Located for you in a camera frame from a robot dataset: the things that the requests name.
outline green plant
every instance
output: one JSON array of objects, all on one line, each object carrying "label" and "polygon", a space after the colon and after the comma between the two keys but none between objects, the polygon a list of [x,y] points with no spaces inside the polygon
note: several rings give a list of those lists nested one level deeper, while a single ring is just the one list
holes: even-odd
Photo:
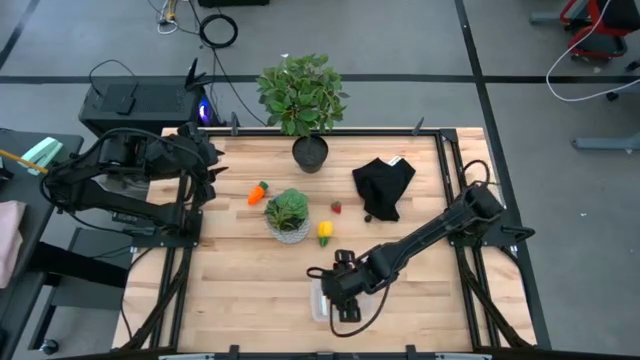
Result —
[{"label": "green plant", "polygon": [[272,227],[280,231],[297,230],[309,216],[307,196],[288,189],[270,200],[264,213]]},{"label": "green plant", "polygon": [[271,114],[267,125],[280,123],[287,135],[309,136],[311,129],[320,133],[331,130],[335,121],[342,121],[347,108],[340,98],[342,77],[332,67],[325,67],[327,55],[315,54],[285,59],[276,67],[264,69],[256,79],[260,88],[260,104]]}]

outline potted plant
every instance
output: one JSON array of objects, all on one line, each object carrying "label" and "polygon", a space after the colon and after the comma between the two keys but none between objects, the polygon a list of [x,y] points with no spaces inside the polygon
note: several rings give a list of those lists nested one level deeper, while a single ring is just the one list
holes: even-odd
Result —
[{"label": "potted plant", "polygon": [[264,213],[276,239],[295,244],[307,236],[311,227],[307,202],[307,196],[296,189],[288,189],[269,201]]},{"label": "potted plant", "polygon": [[341,91],[340,74],[325,66],[327,55],[283,57],[278,66],[264,69],[257,79],[259,102],[271,114],[268,126],[280,123],[283,133],[299,137],[293,143],[293,158],[303,171],[314,173],[322,167],[329,147],[320,136],[311,135],[311,130],[324,134],[334,122],[342,121],[346,105],[340,99],[349,95]]}]

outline gray floor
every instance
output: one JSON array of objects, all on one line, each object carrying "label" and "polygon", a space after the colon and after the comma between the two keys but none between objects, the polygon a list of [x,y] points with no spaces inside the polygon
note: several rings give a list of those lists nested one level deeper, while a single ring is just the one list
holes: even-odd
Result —
[{"label": "gray floor", "polygon": [[[27,3],[0,2],[0,45]],[[566,49],[567,35],[560,26],[528,23],[530,11],[559,9],[562,1],[464,3],[485,75],[544,75]],[[192,29],[188,5],[178,6],[181,25]],[[240,27],[236,44],[219,51],[231,75],[257,74],[282,53],[307,52],[327,52],[332,65],[349,74],[471,74],[453,1],[272,0],[266,7],[223,11]],[[640,38],[628,40],[628,56],[607,67],[567,60],[557,74],[619,74],[640,55]],[[199,45],[196,37],[180,32],[158,35],[154,11],[145,0],[40,0],[0,77],[86,76],[108,58],[123,61],[140,75],[180,75],[198,56],[202,71],[211,72],[211,54]],[[99,73],[124,72],[110,65]],[[235,86],[263,116],[255,85]],[[569,96],[602,88],[557,86]],[[91,144],[95,137],[77,120],[87,89],[86,84],[0,84],[0,127],[80,134]],[[473,84],[347,82],[345,89],[352,95],[345,126],[411,126],[422,116],[425,126],[485,124]],[[218,84],[215,90],[223,117],[235,111],[243,125],[256,124],[229,85]],[[538,232],[529,248],[553,347],[640,355],[640,157],[577,152],[569,145],[576,136],[624,136],[640,130],[637,97],[563,103],[545,85],[526,84],[489,84],[488,92],[522,219]],[[100,212],[82,215],[108,225]],[[66,245],[74,227],[68,217],[55,216],[45,240]],[[108,311],[57,313],[49,333],[62,345],[56,356],[106,351],[117,316]],[[25,347],[23,342],[16,359],[40,358]]]}]

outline yellow pepper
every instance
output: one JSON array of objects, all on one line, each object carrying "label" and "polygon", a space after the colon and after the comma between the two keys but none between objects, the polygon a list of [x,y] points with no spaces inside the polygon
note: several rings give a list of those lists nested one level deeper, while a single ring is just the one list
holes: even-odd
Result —
[{"label": "yellow pepper", "polygon": [[318,224],[318,239],[321,247],[327,246],[331,235],[333,235],[333,223],[331,221],[323,221]]}]

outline toy carrot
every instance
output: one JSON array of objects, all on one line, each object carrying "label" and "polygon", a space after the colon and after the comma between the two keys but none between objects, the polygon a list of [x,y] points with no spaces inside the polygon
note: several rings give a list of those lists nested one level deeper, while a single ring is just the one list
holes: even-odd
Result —
[{"label": "toy carrot", "polygon": [[260,181],[259,185],[251,189],[251,192],[249,193],[249,198],[247,199],[249,202],[249,205],[257,204],[258,201],[260,201],[260,199],[264,197],[264,193],[265,191],[267,191],[268,187],[269,185],[267,185],[266,182]]}]

